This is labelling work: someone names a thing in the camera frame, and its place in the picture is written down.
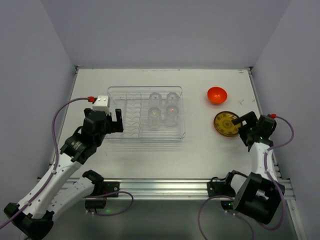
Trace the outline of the olive brown plate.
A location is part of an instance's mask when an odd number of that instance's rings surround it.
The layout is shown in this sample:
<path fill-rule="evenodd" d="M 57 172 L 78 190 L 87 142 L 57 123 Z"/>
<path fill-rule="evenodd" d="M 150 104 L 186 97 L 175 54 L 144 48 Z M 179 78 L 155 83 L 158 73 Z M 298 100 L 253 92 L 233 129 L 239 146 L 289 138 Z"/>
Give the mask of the olive brown plate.
<path fill-rule="evenodd" d="M 239 132 L 241 124 L 233 125 L 232 120 L 239 118 L 233 112 L 221 111 L 213 119 L 213 126 L 221 132 Z"/>

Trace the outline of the orange bowl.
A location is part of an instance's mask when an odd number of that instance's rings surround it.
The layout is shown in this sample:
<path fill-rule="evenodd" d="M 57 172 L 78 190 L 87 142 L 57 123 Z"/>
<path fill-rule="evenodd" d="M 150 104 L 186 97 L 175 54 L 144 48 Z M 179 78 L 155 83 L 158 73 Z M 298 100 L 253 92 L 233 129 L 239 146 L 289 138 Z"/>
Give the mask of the orange bowl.
<path fill-rule="evenodd" d="M 228 94 L 223 88 L 214 86 L 207 91 L 207 98 L 212 104 L 220 105 L 228 99 Z"/>

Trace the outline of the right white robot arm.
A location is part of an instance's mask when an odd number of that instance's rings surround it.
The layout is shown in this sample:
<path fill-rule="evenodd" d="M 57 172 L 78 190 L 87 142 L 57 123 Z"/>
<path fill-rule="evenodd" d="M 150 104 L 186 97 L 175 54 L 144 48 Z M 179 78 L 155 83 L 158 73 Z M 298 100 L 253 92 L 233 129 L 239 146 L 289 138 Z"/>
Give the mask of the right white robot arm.
<path fill-rule="evenodd" d="M 247 176 L 235 170 L 228 174 L 226 185 L 235 192 L 232 208 L 267 225 L 285 193 L 285 187 L 277 181 L 273 166 L 274 143 L 270 140 L 277 122 L 270 114 L 257 117 L 253 111 L 231 122 L 240 124 L 238 133 L 251 157 L 251 172 Z"/>

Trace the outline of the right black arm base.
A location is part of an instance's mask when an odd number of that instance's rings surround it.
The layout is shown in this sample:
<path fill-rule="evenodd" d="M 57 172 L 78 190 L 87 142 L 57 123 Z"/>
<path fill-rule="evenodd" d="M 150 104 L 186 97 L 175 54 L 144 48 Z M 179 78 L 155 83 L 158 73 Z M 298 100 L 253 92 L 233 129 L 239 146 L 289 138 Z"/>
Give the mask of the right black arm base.
<path fill-rule="evenodd" d="M 234 198 L 236 196 L 235 190 L 231 187 L 231 185 L 227 182 L 227 177 L 218 178 L 213 177 L 206 184 L 208 197 L 216 197 L 216 196 L 228 196 Z M 221 200 L 221 207 L 226 211 L 233 210 L 233 200 Z"/>

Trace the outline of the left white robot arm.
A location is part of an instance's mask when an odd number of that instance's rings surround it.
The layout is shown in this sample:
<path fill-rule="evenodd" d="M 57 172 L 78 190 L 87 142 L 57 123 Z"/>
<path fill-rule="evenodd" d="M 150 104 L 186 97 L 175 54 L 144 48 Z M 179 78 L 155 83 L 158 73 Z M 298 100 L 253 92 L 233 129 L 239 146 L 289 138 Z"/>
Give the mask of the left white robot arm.
<path fill-rule="evenodd" d="M 11 222 L 32 240 L 42 240 L 52 229 L 58 212 L 93 193 L 102 194 L 103 177 L 93 170 L 64 194 L 58 192 L 65 182 L 81 168 L 103 143 L 106 135 L 124 130 L 122 111 L 115 110 L 116 121 L 104 111 L 86 108 L 83 124 L 67 138 L 59 157 L 38 184 L 18 203 L 10 202 L 4 213 Z"/>

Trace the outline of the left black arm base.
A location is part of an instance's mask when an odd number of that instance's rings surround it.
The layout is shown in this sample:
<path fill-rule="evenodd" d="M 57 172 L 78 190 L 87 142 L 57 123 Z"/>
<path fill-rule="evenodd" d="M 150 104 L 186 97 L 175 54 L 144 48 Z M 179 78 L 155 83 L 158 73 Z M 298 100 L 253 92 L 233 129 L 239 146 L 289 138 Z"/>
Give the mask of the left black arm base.
<path fill-rule="evenodd" d="M 120 190 L 120 183 L 118 181 L 104 181 L 104 178 L 93 170 L 85 171 L 82 177 L 88 179 L 94 186 L 89 197 L 100 196 L 104 194 L 114 193 Z M 86 199 L 84 207 L 86 210 L 97 212 L 98 209 L 104 209 L 107 204 L 107 197 L 102 199 Z"/>

